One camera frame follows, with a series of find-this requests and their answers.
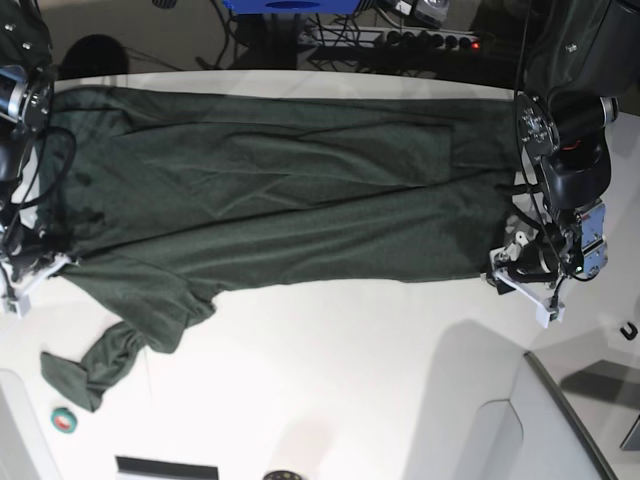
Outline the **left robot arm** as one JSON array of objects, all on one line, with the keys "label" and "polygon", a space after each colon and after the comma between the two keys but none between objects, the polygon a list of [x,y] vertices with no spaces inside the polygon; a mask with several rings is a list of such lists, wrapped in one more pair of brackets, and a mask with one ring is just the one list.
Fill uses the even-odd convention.
[{"label": "left robot arm", "polygon": [[593,280],[607,262],[606,207],[611,182],[605,138],[619,99],[639,77],[636,1],[508,1],[533,33],[523,34],[514,85],[521,171],[533,179],[509,189],[525,194],[535,215],[489,255],[489,280],[517,290],[549,321],[564,310],[568,279]]}]

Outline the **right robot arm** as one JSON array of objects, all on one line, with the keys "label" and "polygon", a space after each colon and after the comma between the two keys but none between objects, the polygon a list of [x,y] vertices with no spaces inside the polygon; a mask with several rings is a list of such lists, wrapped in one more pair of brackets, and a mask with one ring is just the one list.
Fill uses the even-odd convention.
[{"label": "right robot arm", "polygon": [[[56,70],[51,36],[36,1],[1,3],[1,305],[23,315],[28,295],[40,282],[70,264],[44,235],[22,223],[21,213],[46,199],[61,185],[75,157],[76,140],[50,124]],[[13,195],[32,156],[41,165],[43,149],[52,135],[68,145],[59,176],[39,196]]]}]

